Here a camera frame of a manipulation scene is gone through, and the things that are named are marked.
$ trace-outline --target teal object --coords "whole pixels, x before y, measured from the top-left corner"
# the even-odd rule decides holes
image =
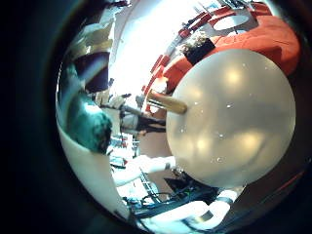
[[[110,142],[110,118],[84,92],[79,91],[69,104],[66,132],[93,152],[105,153]]]

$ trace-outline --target red chair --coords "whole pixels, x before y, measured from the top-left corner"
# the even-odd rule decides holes
[[[277,17],[260,16],[256,19],[259,26],[248,32],[212,37],[215,48],[205,57],[229,49],[248,49],[271,59],[286,75],[290,75],[296,69],[300,56],[300,44],[294,31]],[[169,79],[168,93],[174,90],[191,68],[192,64],[185,56],[173,59],[164,68],[163,76]]]
[[[271,11],[266,4],[252,2],[251,5],[253,6],[253,9],[248,8],[248,10],[254,18],[258,16],[272,16]]]
[[[208,20],[211,26],[214,26],[219,20],[236,15],[235,12],[228,6],[222,6],[211,12],[212,18]]]

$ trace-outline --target red cushion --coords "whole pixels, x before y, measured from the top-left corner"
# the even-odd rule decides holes
[[[260,16],[256,19],[259,26],[248,32],[212,37],[215,49],[205,57],[229,49],[247,49],[268,57],[286,75],[291,74],[297,66],[300,54],[300,45],[295,33],[277,17]],[[163,75],[169,79],[169,92],[176,87],[191,67],[192,64],[184,56],[175,58],[165,67]]]

